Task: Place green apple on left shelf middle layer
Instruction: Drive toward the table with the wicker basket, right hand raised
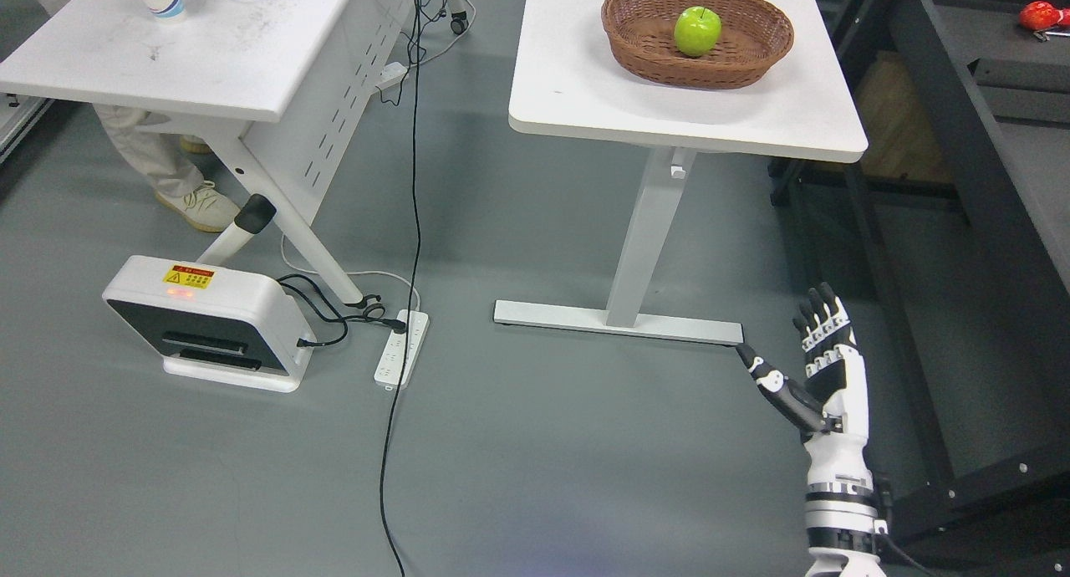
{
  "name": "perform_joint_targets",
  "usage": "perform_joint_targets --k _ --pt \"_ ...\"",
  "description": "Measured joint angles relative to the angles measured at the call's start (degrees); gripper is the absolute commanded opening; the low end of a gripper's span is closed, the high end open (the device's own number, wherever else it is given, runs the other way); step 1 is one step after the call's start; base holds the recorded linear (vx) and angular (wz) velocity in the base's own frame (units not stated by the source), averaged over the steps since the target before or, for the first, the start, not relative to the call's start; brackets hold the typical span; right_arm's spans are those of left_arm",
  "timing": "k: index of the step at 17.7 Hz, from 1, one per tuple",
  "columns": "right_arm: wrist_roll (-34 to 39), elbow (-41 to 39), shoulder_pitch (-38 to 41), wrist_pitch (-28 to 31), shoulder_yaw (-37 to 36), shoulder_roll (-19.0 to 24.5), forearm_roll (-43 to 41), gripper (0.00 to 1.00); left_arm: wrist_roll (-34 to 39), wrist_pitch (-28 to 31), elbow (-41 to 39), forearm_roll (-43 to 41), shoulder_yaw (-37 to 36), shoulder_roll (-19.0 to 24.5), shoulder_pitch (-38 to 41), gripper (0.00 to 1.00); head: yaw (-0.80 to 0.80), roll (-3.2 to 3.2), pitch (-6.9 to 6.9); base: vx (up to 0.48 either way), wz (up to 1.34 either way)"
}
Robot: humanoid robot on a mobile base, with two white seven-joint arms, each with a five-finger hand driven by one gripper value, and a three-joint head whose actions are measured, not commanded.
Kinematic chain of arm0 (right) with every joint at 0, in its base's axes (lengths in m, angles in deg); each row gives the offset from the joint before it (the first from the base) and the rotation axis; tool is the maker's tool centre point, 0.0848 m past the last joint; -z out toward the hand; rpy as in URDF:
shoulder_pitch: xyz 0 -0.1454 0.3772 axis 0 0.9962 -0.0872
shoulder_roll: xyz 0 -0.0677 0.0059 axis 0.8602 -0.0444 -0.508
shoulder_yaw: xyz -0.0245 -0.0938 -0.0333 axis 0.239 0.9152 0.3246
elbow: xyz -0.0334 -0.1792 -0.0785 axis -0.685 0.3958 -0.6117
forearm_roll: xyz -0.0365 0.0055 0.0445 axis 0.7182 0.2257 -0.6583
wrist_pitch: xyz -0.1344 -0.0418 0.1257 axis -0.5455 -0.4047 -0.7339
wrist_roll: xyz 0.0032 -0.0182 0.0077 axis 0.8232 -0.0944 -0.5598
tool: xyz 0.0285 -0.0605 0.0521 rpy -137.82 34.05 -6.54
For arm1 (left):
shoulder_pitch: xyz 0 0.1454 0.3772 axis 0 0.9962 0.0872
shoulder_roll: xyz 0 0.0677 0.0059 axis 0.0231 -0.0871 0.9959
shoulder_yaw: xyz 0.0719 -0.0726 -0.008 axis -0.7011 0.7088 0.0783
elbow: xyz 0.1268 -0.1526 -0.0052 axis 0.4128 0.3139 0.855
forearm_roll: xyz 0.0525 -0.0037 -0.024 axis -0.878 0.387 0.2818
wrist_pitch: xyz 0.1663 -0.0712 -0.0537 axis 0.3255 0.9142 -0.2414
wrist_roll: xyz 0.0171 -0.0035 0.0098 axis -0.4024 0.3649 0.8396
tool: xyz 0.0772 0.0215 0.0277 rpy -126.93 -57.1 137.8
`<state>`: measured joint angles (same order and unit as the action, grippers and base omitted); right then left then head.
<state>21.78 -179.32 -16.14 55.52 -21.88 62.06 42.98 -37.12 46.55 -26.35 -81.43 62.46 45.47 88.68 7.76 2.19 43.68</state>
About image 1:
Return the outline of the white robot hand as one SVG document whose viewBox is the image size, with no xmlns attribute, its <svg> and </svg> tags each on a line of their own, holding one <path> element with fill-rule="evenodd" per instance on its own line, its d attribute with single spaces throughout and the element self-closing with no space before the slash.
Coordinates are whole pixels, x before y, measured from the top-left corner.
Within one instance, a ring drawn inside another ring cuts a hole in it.
<svg viewBox="0 0 1070 577">
<path fill-rule="evenodd" d="M 870 435 L 866 361 L 853 337 L 849 313 L 828 283 L 822 280 L 808 290 L 792 325 L 805 352 L 805 386 L 765 363 L 749 345 L 735 345 L 756 389 L 802 435 L 832 432 L 834 423 L 825 414 L 838 417 L 840 432 Z"/>
</svg>

